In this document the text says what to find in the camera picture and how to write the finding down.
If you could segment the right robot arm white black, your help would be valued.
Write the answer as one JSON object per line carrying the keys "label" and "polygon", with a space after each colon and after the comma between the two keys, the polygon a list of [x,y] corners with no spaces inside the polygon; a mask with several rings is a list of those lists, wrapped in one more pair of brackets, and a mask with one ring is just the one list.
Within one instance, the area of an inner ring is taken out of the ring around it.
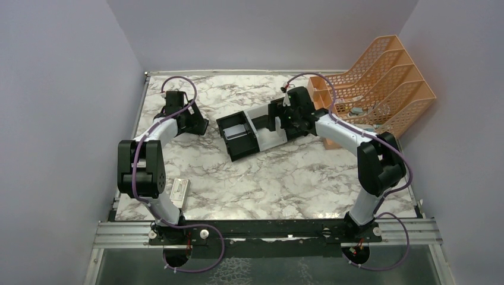
{"label": "right robot arm white black", "polygon": [[345,234],[356,237],[371,227],[386,191],[407,174],[396,138],[389,132],[376,134],[358,128],[325,108],[316,109],[305,87],[284,91],[284,97],[267,107],[270,131],[299,132],[327,138],[357,158],[361,190],[345,214]]}

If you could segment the black white three-compartment tray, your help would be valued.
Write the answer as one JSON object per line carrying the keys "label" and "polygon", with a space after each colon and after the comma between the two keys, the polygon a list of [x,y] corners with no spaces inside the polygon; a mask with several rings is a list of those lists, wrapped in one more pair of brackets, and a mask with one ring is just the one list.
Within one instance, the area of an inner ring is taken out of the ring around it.
{"label": "black white three-compartment tray", "polygon": [[[220,136],[233,162],[288,142],[283,129],[273,132],[268,130],[267,113],[268,104],[263,104],[216,120]],[[224,129],[240,124],[246,126],[247,135],[228,140]]]}

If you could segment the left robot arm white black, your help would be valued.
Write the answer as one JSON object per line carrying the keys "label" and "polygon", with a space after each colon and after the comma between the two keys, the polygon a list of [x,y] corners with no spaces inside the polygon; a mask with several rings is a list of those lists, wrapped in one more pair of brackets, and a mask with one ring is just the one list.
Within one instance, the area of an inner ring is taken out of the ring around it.
{"label": "left robot arm white black", "polygon": [[152,125],[132,140],[118,144],[117,187],[143,203],[157,224],[177,226],[181,209],[165,192],[163,147],[181,134],[204,135],[209,121],[183,91],[167,91],[165,106]]}

